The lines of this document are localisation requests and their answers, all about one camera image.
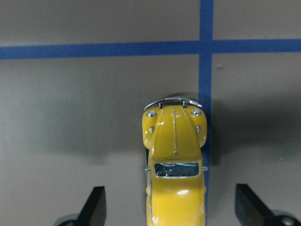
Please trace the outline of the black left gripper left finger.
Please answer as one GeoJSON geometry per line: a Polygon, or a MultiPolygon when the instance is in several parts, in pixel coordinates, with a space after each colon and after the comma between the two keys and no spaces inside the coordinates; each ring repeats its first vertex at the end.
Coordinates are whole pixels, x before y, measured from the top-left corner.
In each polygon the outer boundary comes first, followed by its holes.
{"type": "Polygon", "coordinates": [[[87,202],[76,219],[75,226],[104,226],[106,221],[105,187],[93,188],[87,202]]]}

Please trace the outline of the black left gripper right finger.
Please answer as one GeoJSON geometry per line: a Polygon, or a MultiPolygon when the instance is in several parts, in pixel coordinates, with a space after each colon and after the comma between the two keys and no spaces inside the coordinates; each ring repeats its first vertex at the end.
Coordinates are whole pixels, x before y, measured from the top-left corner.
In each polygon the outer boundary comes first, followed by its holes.
{"type": "Polygon", "coordinates": [[[242,226],[279,226],[279,219],[247,184],[236,184],[235,214],[242,226]]]}

